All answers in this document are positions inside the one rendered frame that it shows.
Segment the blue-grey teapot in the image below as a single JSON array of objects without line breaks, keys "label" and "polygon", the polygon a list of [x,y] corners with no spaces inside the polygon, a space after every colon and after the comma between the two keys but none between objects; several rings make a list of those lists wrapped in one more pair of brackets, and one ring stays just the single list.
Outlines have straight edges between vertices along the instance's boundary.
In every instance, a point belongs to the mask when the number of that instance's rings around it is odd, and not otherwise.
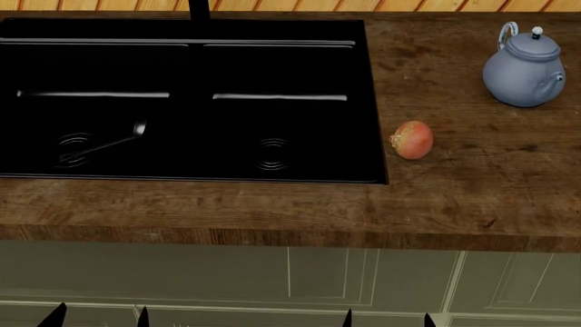
[{"label": "blue-grey teapot", "polygon": [[523,34],[514,21],[503,24],[497,51],[486,62],[482,78],[485,87],[500,103],[530,108],[555,99],[566,83],[560,56],[549,62],[522,60],[506,49],[509,37]]}]

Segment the round black sink drain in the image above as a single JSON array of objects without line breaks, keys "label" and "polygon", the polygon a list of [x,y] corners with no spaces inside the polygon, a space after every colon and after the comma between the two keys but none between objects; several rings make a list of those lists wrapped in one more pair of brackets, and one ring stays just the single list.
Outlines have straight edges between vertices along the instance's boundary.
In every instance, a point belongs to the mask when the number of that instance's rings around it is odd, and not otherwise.
[{"label": "round black sink drain", "polygon": [[256,166],[263,171],[280,171],[288,167],[288,141],[267,138],[256,149]]},{"label": "round black sink drain", "polygon": [[87,154],[63,161],[60,157],[91,149],[96,146],[95,142],[95,136],[89,133],[73,133],[57,138],[54,146],[55,158],[53,166],[55,168],[74,168],[85,165],[90,161]]}]

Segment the blue-grey teapot lid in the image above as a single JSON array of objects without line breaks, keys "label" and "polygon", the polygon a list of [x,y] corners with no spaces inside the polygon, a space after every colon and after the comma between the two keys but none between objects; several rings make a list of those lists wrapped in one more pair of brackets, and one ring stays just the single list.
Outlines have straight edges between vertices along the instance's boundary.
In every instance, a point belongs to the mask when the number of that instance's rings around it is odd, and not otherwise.
[{"label": "blue-grey teapot lid", "polygon": [[506,49],[510,54],[530,62],[549,62],[557,59],[561,52],[559,45],[544,35],[541,26],[535,26],[530,33],[509,37]]}]

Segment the black double-basin sink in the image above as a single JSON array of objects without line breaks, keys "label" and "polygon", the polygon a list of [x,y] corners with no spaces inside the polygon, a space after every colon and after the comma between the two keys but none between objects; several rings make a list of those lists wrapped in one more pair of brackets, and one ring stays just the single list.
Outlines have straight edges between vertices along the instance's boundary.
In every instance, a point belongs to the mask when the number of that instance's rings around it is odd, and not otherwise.
[{"label": "black double-basin sink", "polygon": [[[74,168],[57,138],[95,136]],[[288,141],[288,167],[256,166]],[[0,22],[0,176],[386,184],[360,20],[7,18]]]}]

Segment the wide grey-green cabinet door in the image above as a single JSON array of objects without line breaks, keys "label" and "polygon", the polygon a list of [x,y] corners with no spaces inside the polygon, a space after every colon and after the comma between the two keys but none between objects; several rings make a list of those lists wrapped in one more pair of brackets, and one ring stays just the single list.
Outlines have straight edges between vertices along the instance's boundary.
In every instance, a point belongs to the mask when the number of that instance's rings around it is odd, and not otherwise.
[{"label": "wide grey-green cabinet door", "polygon": [[368,306],[378,263],[340,248],[0,242],[0,295]]}]

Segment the red-yellow onion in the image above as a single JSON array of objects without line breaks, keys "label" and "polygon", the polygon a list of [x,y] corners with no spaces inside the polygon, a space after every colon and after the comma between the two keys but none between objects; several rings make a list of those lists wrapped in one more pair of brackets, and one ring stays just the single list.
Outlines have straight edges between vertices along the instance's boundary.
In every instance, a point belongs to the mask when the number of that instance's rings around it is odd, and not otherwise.
[{"label": "red-yellow onion", "polygon": [[406,160],[419,160],[431,151],[434,137],[427,124],[410,121],[402,124],[389,137],[389,142],[400,157]]}]

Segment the black sink spout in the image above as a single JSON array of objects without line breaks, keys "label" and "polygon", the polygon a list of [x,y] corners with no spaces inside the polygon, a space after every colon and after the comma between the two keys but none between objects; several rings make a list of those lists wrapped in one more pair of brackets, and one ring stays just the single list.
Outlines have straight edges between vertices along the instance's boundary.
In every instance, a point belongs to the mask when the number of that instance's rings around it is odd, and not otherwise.
[{"label": "black sink spout", "polygon": [[134,139],[140,138],[143,136],[143,134],[145,132],[146,125],[147,125],[147,123],[145,120],[137,121],[137,122],[135,122],[135,124],[133,126],[133,134],[132,135],[125,137],[125,138],[121,138],[117,141],[111,141],[108,144],[101,144],[101,145],[95,146],[91,149],[85,149],[85,150],[82,150],[81,152],[75,152],[75,153],[71,153],[71,154],[61,154],[59,156],[59,162],[65,163],[65,162],[68,162],[70,160],[73,160],[76,157],[82,157],[85,154],[97,152],[99,150],[106,149],[110,146],[115,146],[117,144],[122,144],[122,143],[125,143],[127,141],[132,141]]}]

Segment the narrow grey-green cabinet door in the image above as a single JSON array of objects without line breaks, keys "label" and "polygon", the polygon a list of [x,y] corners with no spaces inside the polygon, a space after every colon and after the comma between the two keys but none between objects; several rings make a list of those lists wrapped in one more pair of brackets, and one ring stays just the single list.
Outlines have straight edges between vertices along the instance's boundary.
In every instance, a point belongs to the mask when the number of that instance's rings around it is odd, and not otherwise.
[{"label": "narrow grey-green cabinet door", "polygon": [[581,253],[463,253],[449,311],[581,316]]}]

